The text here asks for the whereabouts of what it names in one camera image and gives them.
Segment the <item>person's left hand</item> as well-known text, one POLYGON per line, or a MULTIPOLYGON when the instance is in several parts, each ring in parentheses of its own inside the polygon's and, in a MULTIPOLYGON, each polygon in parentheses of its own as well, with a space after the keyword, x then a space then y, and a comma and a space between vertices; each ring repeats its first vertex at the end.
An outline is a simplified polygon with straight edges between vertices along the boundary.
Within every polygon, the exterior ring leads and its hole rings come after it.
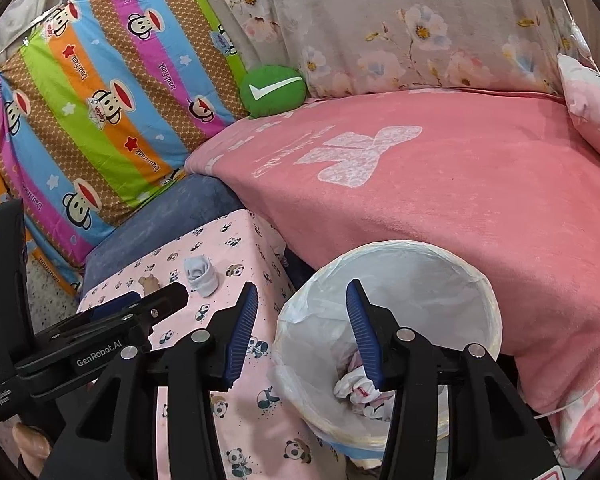
POLYGON ((50 452, 52 452, 50 441, 44 434, 23 425, 22 422, 17 422, 12 427, 12 437, 20 452, 23 465, 34 478, 38 478, 50 452))

